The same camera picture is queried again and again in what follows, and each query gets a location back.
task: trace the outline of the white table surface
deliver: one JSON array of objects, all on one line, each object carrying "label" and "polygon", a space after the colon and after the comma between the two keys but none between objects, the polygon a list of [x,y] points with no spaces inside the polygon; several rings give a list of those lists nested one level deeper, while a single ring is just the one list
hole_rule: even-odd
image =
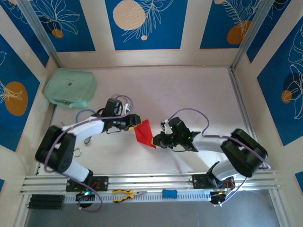
[{"label": "white table surface", "polygon": [[[90,71],[98,86],[87,108],[96,111],[112,95],[127,95],[134,102],[133,113],[142,121],[149,119],[153,136],[160,132],[160,122],[185,107],[208,116],[210,128],[206,134],[229,135],[235,128],[245,129],[226,68],[160,66]],[[73,124],[80,110],[58,106],[52,124]],[[79,120],[90,114],[81,114]],[[196,112],[183,111],[177,116],[191,131],[201,131],[206,126],[206,120]],[[154,149],[138,143],[134,131],[102,133],[93,136],[88,146],[81,142],[76,147],[82,150],[82,156],[76,160],[95,174],[205,172],[215,161],[226,159],[224,154],[210,151],[175,153]],[[39,174],[46,174],[43,166]]]}]

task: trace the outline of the beige circle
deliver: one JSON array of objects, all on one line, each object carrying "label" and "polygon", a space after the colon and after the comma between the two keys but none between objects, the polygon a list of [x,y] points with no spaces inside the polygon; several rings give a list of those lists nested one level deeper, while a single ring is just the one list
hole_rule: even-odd
[{"label": "beige circle", "polygon": [[8,0],[10,3],[13,3],[13,4],[15,4],[15,5],[17,5],[17,2],[16,2],[16,0]]},{"label": "beige circle", "polygon": [[219,5],[225,2],[225,0],[214,0],[215,4]]},{"label": "beige circle", "polygon": [[114,21],[123,30],[134,30],[145,22],[143,8],[134,0],[121,1],[113,11]]}]

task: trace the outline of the pliers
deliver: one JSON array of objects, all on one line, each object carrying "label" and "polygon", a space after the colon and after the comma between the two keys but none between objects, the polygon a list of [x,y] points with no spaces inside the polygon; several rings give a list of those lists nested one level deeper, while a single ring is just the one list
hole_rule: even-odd
[{"label": "pliers", "polygon": [[120,189],[118,189],[118,190],[113,190],[113,193],[127,193],[128,194],[127,196],[125,196],[122,199],[113,200],[113,202],[117,203],[117,202],[122,202],[122,201],[127,200],[127,199],[133,199],[134,196],[147,193],[147,191],[133,191],[133,190],[127,191],[127,190],[120,190]]}]

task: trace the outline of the red fabric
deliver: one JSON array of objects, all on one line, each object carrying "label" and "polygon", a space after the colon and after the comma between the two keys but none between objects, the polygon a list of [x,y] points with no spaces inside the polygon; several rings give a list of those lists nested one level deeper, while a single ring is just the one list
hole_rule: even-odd
[{"label": "red fabric", "polygon": [[141,124],[135,127],[134,132],[139,143],[156,148],[156,146],[152,144],[153,136],[150,122],[148,120],[143,121]]}]

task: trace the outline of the orange circle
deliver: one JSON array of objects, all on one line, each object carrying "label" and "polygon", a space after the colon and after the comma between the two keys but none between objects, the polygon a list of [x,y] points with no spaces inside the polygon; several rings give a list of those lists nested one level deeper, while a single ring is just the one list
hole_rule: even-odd
[{"label": "orange circle", "polygon": [[53,34],[53,36],[55,36],[58,39],[63,38],[63,32],[61,30],[59,30],[59,29],[54,29],[52,31],[52,34]]},{"label": "orange circle", "polygon": [[5,89],[4,93],[7,97],[4,99],[4,102],[7,110],[12,115],[22,116],[27,110],[28,104],[26,88],[19,82],[10,82],[6,85]]},{"label": "orange circle", "polygon": [[251,25],[250,20],[243,21],[241,24],[237,24],[229,30],[227,35],[227,41],[230,44],[240,44]]},{"label": "orange circle", "polygon": [[282,92],[282,101],[284,103],[289,103],[292,100],[292,93],[289,90]]}]

